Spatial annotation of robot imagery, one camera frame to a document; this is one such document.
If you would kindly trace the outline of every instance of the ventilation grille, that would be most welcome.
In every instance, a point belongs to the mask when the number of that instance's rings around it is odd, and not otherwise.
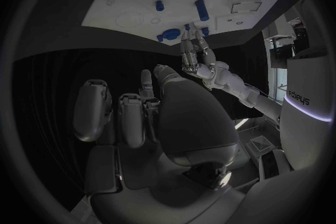
[[[251,139],[251,142],[259,152],[264,151],[272,146],[272,143],[270,143],[264,136],[253,138]]]

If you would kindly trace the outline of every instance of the blue plastic part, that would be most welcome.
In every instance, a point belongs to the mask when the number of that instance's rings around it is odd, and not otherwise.
[[[165,9],[165,6],[162,1],[156,1],[156,10],[163,11]]]
[[[162,34],[163,38],[168,40],[174,40],[178,38],[178,36],[181,34],[181,31],[179,29],[169,29],[167,31],[164,31]]]
[[[203,35],[205,35],[205,36],[209,35],[209,28],[208,27],[202,28],[201,31],[202,31]]]
[[[209,15],[207,11],[206,4],[204,3],[204,0],[197,0],[195,2],[195,5],[197,7],[198,15],[201,21],[207,21],[209,20]]]
[[[159,42],[162,42],[162,41],[164,40],[164,37],[163,37],[162,35],[158,35],[158,36],[157,36],[157,40],[158,40]]]

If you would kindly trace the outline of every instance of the cable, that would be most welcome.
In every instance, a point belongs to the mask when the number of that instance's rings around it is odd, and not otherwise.
[[[254,86],[252,86],[252,85],[250,85],[250,84],[248,84],[248,83],[244,83],[244,84],[245,84],[245,85],[248,85],[248,86],[250,86],[250,87],[253,87],[253,88],[255,88],[255,89],[257,89],[258,91],[260,91],[260,92],[261,92],[262,94],[264,94],[265,96],[267,96],[267,97],[271,98],[272,100],[276,101],[276,99],[274,99],[273,97],[270,97],[268,94],[266,94],[265,92],[259,90],[257,87],[254,87]]]

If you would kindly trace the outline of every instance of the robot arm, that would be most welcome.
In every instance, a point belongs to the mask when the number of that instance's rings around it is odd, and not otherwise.
[[[199,46],[203,49],[204,64],[198,63],[196,52],[190,41],[189,31],[187,31],[181,41],[182,70],[191,76],[201,78],[209,90],[217,88],[236,96],[242,104],[249,108],[256,108],[278,125],[281,106],[260,95],[256,88],[244,84],[238,75],[228,70],[228,64],[216,61],[214,52],[209,48],[199,31],[196,31],[195,36]]]

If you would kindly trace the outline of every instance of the blue block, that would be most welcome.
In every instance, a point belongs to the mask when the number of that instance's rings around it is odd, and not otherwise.
[[[162,36],[165,39],[174,40],[174,39],[178,38],[178,36],[180,34],[181,34],[181,31],[179,29],[169,29],[167,31],[164,31],[164,33],[162,34]]]
[[[202,31],[203,35],[205,35],[205,36],[209,35],[209,28],[208,27],[202,28],[201,31]]]
[[[156,1],[156,10],[163,11],[165,9],[165,6],[162,1]]]
[[[158,36],[157,36],[157,40],[158,40],[159,42],[162,42],[162,41],[164,40],[164,37],[163,37],[162,35],[158,35]]]
[[[197,0],[195,2],[197,11],[198,11],[198,15],[199,15],[199,19],[201,21],[207,21],[209,20],[209,14],[207,11],[207,7],[206,4],[204,3],[204,0]]]

